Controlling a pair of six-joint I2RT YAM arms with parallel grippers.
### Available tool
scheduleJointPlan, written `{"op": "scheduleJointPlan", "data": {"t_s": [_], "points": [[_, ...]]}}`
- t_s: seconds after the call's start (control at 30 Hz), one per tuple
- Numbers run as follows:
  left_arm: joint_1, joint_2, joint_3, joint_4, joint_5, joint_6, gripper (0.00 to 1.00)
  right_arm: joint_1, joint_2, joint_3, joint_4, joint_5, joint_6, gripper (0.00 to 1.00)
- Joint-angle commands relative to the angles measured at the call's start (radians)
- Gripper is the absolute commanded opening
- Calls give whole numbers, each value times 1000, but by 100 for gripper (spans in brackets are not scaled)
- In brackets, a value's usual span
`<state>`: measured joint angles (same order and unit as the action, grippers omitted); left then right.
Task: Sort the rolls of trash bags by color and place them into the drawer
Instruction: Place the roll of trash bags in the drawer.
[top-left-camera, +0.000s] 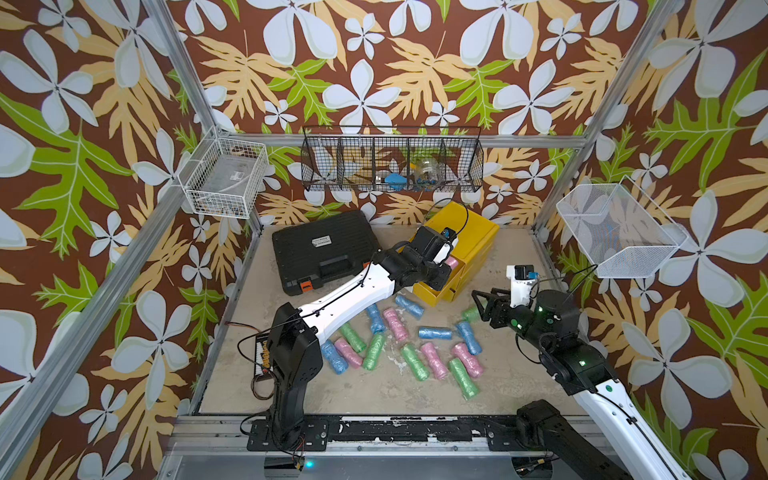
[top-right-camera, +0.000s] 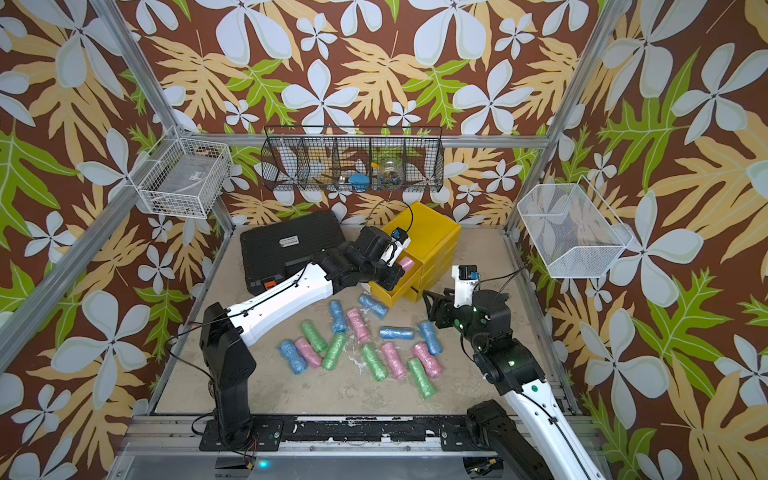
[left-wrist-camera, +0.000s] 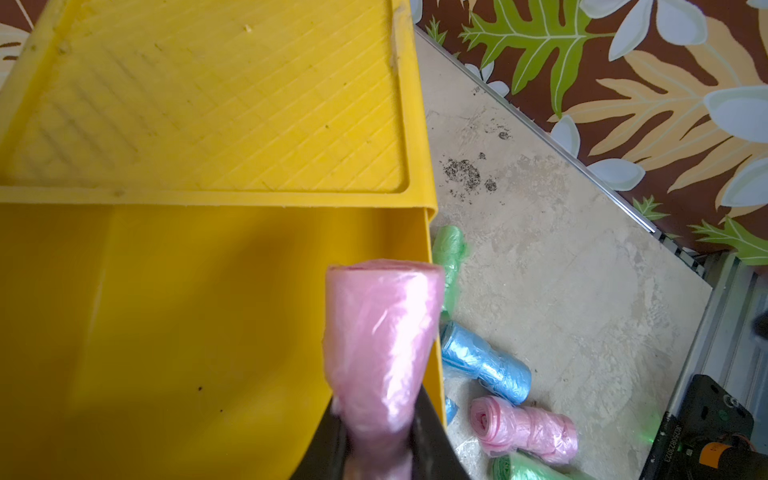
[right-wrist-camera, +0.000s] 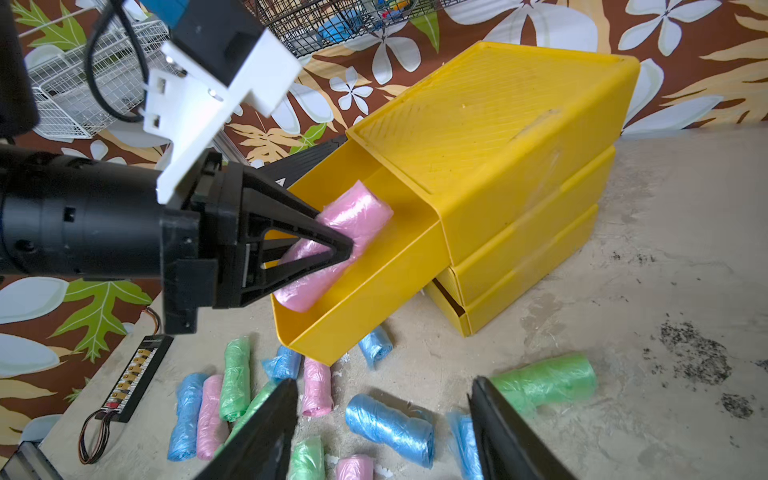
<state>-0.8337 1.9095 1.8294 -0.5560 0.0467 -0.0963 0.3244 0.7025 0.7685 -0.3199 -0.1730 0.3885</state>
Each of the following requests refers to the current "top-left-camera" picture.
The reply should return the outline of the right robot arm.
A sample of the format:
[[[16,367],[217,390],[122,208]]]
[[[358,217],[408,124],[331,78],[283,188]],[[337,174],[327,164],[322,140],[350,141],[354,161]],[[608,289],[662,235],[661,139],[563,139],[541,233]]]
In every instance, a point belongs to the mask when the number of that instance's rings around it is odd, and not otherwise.
[[[475,290],[482,321],[508,328],[532,346],[538,364],[576,400],[617,455],[608,458],[544,400],[518,409],[517,440],[563,460],[583,479],[686,479],[688,473],[636,411],[605,357],[579,336],[579,309],[571,294],[544,290],[522,296],[512,290]]]

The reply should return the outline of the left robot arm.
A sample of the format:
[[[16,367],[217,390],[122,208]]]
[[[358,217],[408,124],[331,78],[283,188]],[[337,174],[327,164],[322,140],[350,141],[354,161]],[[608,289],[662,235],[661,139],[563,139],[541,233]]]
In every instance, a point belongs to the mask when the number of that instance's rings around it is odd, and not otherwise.
[[[445,286],[446,260],[456,241],[403,241],[378,250],[351,280],[318,300],[295,307],[285,303],[266,331],[266,349],[275,378],[268,410],[269,439],[280,450],[299,446],[304,429],[307,385],[323,367],[321,346],[367,307],[417,283]]]

